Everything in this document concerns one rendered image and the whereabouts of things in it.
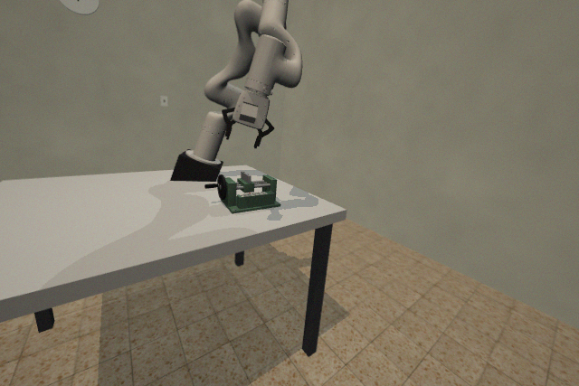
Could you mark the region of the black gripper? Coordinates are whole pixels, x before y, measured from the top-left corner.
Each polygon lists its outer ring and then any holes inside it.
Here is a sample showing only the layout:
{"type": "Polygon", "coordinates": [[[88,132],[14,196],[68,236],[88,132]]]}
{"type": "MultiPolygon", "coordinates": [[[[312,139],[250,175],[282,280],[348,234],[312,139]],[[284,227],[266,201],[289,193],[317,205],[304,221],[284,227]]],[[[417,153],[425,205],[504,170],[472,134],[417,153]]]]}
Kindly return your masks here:
{"type": "Polygon", "coordinates": [[[225,133],[225,136],[227,137],[226,139],[229,140],[229,137],[230,137],[230,134],[232,131],[232,125],[237,122],[237,123],[245,125],[247,127],[252,127],[252,128],[258,129],[259,135],[256,138],[254,148],[257,148],[257,146],[260,146],[261,139],[263,137],[267,136],[274,129],[274,126],[267,119],[269,105],[270,105],[270,100],[267,97],[265,97],[259,93],[247,90],[247,89],[243,90],[240,97],[238,98],[238,101],[237,101],[235,108],[228,108],[228,109],[222,110],[223,119],[227,125],[227,129],[226,129],[226,133],[225,133]],[[242,103],[243,102],[247,102],[247,103],[258,106],[257,117],[256,117],[254,124],[239,119],[240,114],[241,114],[241,110],[242,110],[242,103]],[[227,117],[227,113],[230,113],[230,112],[233,112],[233,120],[231,122],[230,122],[229,118],[227,117]],[[267,126],[269,128],[266,131],[262,132],[262,129],[263,129],[265,123],[267,124],[267,126]]]}

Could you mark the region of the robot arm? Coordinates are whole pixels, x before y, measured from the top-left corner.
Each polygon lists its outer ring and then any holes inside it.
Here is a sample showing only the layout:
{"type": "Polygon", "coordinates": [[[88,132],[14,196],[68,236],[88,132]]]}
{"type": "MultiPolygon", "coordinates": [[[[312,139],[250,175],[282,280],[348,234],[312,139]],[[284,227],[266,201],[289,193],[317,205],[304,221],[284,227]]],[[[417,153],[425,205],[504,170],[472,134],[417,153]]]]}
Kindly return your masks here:
{"type": "MultiPolygon", "coordinates": [[[[288,3],[289,0],[264,0],[262,9],[251,0],[237,4],[234,21],[239,41],[228,65],[206,83],[204,94],[209,100],[235,108],[242,89],[227,82],[240,79],[248,72],[244,87],[265,97],[273,94],[275,83],[287,88],[298,86],[302,74],[301,51],[283,29],[286,29],[288,3]],[[252,32],[260,37],[256,48],[252,32]]],[[[194,152],[187,150],[186,155],[208,165],[220,165],[221,161],[215,157],[226,129],[222,111],[209,112],[194,152]]]]}

